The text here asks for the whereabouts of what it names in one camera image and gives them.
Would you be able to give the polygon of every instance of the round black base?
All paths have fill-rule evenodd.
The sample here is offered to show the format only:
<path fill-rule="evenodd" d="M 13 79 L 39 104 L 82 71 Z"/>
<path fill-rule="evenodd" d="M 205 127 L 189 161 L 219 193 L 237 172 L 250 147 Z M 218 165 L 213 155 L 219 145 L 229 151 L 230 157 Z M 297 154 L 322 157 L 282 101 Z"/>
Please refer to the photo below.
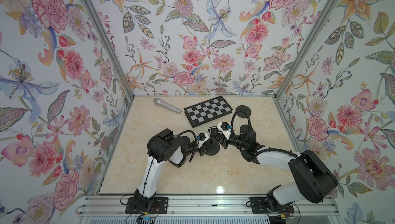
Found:
<path fill-rule="evenodd" d="M 240 106 L 238 106 L 238 107 L 236 108 L 236 112 L 239 111 L 239 110 L 243 110 L 243 111 L 245 111 L 249 116 L 251 116 L 251 109 L 250 109 L 249 107 L 244 106 L 244 105 L 240 105 Z M 244 113 L 242 113 L 242 112 L 237 113 L 237 116 L 239 116 L 239 117 L 241 117 L 241 118 L 247 118 L 247 116 L 246 116 Z"/>

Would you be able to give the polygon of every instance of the black circular pad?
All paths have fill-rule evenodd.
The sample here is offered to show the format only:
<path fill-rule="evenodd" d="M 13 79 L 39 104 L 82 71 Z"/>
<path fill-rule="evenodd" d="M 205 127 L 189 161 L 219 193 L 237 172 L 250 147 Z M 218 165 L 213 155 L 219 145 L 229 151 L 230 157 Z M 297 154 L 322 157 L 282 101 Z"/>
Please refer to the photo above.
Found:
<path fill-rule="evenodd" d="M 211 140 L 206 145 L 206 155 L 216 155 L 220 151 L 220 144 L 217 141 Z"/>
<path fill-rule="evenodd" d="M 240 106 L 238 106 L 238 107 L 236 108 L 236 112 L 239 111 L 239 110 L 243 110 L 243 111 L 246 112 L 249 116 L 251 116 L 251 109 L 250 109 L 249 107 L 244 106 L 244 105 L 240 105 Z M 247 118 L 247 116 L 246 116 L 244 113 L 242 113 L 242 112 L 237 113 L 237 116 L 239 116 L 239 117 L 241 117 L 241 118 Z"/>

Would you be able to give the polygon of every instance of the flower stem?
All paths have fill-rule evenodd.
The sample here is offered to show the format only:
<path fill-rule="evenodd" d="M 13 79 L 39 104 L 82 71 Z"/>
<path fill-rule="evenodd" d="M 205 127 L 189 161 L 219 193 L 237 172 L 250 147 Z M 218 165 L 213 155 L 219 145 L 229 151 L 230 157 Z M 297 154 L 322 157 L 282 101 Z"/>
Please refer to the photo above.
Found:
<path fill-rule="evenodd" d="M 94 138 L 95 141 L 97 140 L 97 138 L 95 138 L 95 136 L 93 136 L 92 133 L 90 133 L 90 132 L 88 131 L 88 129 L 85 129 L 85 132 L 88 133 L 89 136 L 91 136 L 92 138 Z"/>
<path fill-rule="evenodd" d="M 29 106 L 27 106 L 27 104 L 23 101 L 22 97 L 19 97 L 19 100 L 21 101 L 22 105 L 23 105 L 27 110 L 29 110 L 30 112 L 32 112 L 32 109 L 29 108 Z M 42 122 L 44 122 L 45 124 L 49 125 L 49 123 L 46 122 L 43 118 L 41 118 L 41 116 L 38 116 L 38 118 L 39 118 Z"/>
<path fill-rule="evenodd" d="M 346 177 L 347 175 L 350 175 L 352 173 L 357 173 L 358 172 L 358 168 L 354 168 L 353 170 L 350 170 L 348 172 L 346 172 L 345 174 L 343 174 L 342 176 L 339 177 L 339 180 L 341 180 L 342 178 Z"/>

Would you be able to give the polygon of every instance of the orange lily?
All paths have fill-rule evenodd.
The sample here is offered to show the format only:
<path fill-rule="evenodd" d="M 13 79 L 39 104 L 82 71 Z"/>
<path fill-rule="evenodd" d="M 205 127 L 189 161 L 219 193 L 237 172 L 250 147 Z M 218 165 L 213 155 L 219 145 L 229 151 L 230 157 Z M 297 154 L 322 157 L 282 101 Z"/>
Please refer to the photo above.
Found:
<path fill-rule="evenodd" d="M 141 69 L 143 70 L 143 74 L 142 74 L 141 77 L 140 77 L 140 79 L 141 79 L 141 78 L 144 76 L 144 67 L 147 67 L 147 68 L 150 68 L 150 69 L 154 69 L 154 70 L 157 70 L 157 69 L 156 69 L 156 68 L 153 68 L 153 67 L 150 67 L 150 66 L 147 65 L 148 63 L 151 63 L 152 61 L 143 62 L 143 59 L 141 58 L 140 50 L 139 50 L 139 49 L 137 49 L 137 50 L 139 51 L 140 63 L 137 64 L 137 65 L 132 66 L 128 74 L 131 73 L 131 71 L 133 70 L 133 68 L 135 68 L 135 67 L 141 67 Z"/>
<path fill-rule="evenodd" d="M 299 89 L 299 88 L 301 88 L 301 87 L 306 83 L 306 85 L 307 85 L 307 90 L 308 90 L 308 92 L 309 92 L 309 95 L 311 96 L 311 94 L 310 94 L 310 88 L 309 88 L 309 82 L 312 83 L 312 84 L 315 84 L 315 83 L 314 83 L 313 81 L 311 81 L 309 78 L 310 78 L 310 76 L 313 74 L 313 72 L 317 69 L 317 66 L 318 66 L 318 64 L 316 65 L 316 68 L 314 68 L 314 70 L 313 70 L 312 72 L 310 72 L 309 75 L 307 75 L 307 77 L 306 77 L 305 75 L 302 75 L 302 74 L 296 75 L 294 78 L 299 77 L 299 79 L 302 80 L 302 82 L 296 84 L 296 85 L 299 85 L 299 84 L 300 84 L 300 85 L 299 85 L 299 87 L 294 88 L 294 89 Z"/>

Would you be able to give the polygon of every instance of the robotic arm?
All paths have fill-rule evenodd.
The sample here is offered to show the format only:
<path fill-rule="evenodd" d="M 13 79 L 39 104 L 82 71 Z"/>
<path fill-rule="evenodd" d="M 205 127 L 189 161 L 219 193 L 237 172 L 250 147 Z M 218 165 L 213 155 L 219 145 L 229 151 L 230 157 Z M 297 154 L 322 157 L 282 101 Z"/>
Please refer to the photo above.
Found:
<path fill-rule="evenodd" d="M 184 133 L 194 135 L 192 143 Z M 256 134 L 251 125 L 242 125 L 240 135 L 234 134 L 232 126 L 221 122 L 216 127 L 209 128 L 207 133 L 196 136 L 193 131 L 185 131 L 173 135 L 169 129 L 153 136 L 147 144 L 148 164 L 143 182 L 134 192 L 136 203 L 146 212 L 152 208 L 156 194 L 156 185 L 161 169 L 166 161 L 176 167 L 181 167 L 186 156 L 191 155 L 190 162 L 199 150 L 204 154 L 215 155 L 220 145 L 227 149 L 229 145 L 238 148 L 243 158 L 248 162 L 268 164 L 292 173 L 295 182 L 274 187 L 266 194 L 265 207 L 270 212 L 289 203 L 307 199 L 313 203 L 323 201 L 323 198 L 338 185 L 338 181 L 317 155 L 309 150 L 302 153 L 292 153 L 283 149 L 265 148 L 256 142 Z"/>

